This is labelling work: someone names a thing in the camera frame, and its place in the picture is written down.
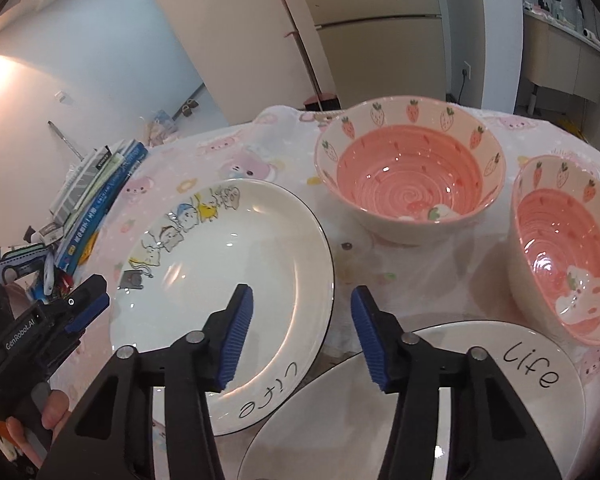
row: table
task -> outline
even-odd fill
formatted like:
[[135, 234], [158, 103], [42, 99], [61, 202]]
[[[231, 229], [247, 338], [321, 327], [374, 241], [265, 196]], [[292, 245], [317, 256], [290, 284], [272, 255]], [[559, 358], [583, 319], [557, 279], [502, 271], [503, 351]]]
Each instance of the table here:
[[[251, 178], [270, 180], [299, 196], [320, 221], [333, 253], [333, 318], [324, 347], [305, 381], [360, 351], [349, 314], [349, 297], [352, 288], [362, 283], [370, 287], [380, 308], [396, 315], [405, 330], [465, 319], [526, 324], [510, 295], [506, 272], [512, 183], [521, 164], [546, 153], [577, 162], [600, 180], [600, 152], [544, 121], [466, 110], [483, 120], [500, 141], [506, 155], [506, 186], [481, 221], [435, 246], [388, 243], [360, 227], [315, 172], [314, 145], [327, 123], [315, 120], [312, 113], [271, 107], [253, 123], [152, 149], [131, 183], [144, 187], [144, 194], [140, 198], [124, 192], [119, 196], [81, 274], [102, 274], [113, 297], [122, 262], [157, 215], [193, 186], [247, 176], [249, 171]], [[90, 326], [80, 348], [52, 378], [52, 386], [66, 391], [72, 406], [112, 353], [110, 310]], [[585, 378], [586, 426], [574, 473], [600, 446], [600, 348], [570, 345], [563, 349]], [[596, 369], [587, 375], [585, 369], [593, 359]], [[261, 426], [259, 423], [217, 439], [228, 479], [236, 478], [240, 461]], [[157, 429], [155, 433], [160, 478], [166, 471], [164, 440]]]

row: pink bowl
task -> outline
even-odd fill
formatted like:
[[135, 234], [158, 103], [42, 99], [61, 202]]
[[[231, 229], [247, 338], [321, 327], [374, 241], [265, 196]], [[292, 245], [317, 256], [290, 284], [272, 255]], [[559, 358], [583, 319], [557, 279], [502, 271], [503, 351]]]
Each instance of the pink bowl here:
[[509, 281], [516, 303], [557, 343], [600, 345], [600, 183], [575, 163], [532, 158], [514, 184]]
[[386, 97], [335, 118], [315, 165], [329, 190], [381, 237], [422, 244], [467, 225], [504, 185], [503, 151], [462, 108]]

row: plate with cartoon animals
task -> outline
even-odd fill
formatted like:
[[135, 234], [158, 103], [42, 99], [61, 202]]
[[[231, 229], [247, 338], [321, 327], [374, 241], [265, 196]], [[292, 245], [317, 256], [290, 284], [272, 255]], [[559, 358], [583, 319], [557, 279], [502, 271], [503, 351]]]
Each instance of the plate with cartoon animals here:
[[[253, 289], [253, 319], [234, 380], [208, 394], [214, 434], [272, 413], [298, 386], [324, 340], [333, 264], [324, 233], [295, 195], [261, 180], [192, 189], [144, 232], [122, 268], [109, 334], [113, 349], [164, 348]], [[164, 423], [164, 391], [154, 390]]]
[[[584, 392], [576, 368], [555, 343], [499, 321], [461, 321], [416, 333], [454, 352], [486, 348], [524, 402], [562, 477], [572, 478], [584, 430]], [[305, 386], [265, 423], [242, 460], [238, 480], [378, 478], [397, 398], [371, 381], [362, 354], [347, 359]], [[440, 388], [434, 480], [446, 478], [450, 407], [450, 389]]]

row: pink tablecloth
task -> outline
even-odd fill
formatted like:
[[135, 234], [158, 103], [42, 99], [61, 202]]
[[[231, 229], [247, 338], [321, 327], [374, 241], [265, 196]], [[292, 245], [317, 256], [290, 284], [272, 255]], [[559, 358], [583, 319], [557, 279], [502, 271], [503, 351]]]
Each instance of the pink tablecloth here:
[[[381, 308], [393, 312], [405, 330], [463, 319], [525, 324], [510, 296], [506, 274], [510, 191], [519, 166], [526, 158], [555, 153], [577, 160], [600, 179], [600, 152], [544, 121], [467, 110], [481, 118], [502, 144], [507, 183], [479, 224], [445, 242], [407, 248], [365, 231], [329, 195], [316, 175], [314, 145], [325, 124], [315, 121], [313, 114], [272, 107], [253, 123], [153, 149], [128, 185], [143, 188], [142, 192], [119, 197], [82, 275], [104, 275], [113, 295], [122, 262], [135, 240], [159, 214], [177, 203], [178, 197], [194, 186], [248, 176], [275, 182], [298, 195], [322, 224], [333, 252], [333, 319], [310, 373], [313, 376], [360, 350], [348, 301], [351, 289], [360, 283], [370, 286]], [[343, 250], [345, 243], [352, 248]], [[72, 404], [110, 357], [108, 324], [109, 311], [90, 327], [80, 348], [53, 378], [53, 386], [67, 391]], [[574, 468], [578, 470], [600, 445], [600, 366], [594, 373], [585, 373], [587, 364], [600, 357], [600, 349], [564, 349], [581, 370], [586, 393], [585, 436]], [[568, 416], [567, 406], [564, 411]], [[227, 478], [235, 478], [257, 427], [218, 439]]]

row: hand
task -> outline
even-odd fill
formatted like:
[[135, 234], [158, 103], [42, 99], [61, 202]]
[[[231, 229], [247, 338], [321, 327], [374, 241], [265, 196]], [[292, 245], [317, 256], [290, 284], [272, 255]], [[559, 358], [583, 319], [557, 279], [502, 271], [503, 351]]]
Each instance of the hand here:
[[[44, 410], [42, 410], [42, 425], [47, 430], [53, 430], [53, 440], [56, 439], [70, 415], [69, 397], [60, 390], [53, 390], [46, 400]], [[40, 466], [42, 466], [42, 459], [35, 451], [33, 451], [33, 447], [24, 436], [24, 428], [20, 421], [10, 416], [7, 419], [7, 430], [9, 430], [9, 434], [13, 441], [29, 460], [31, 460], [33, 465], [40, 468]]]

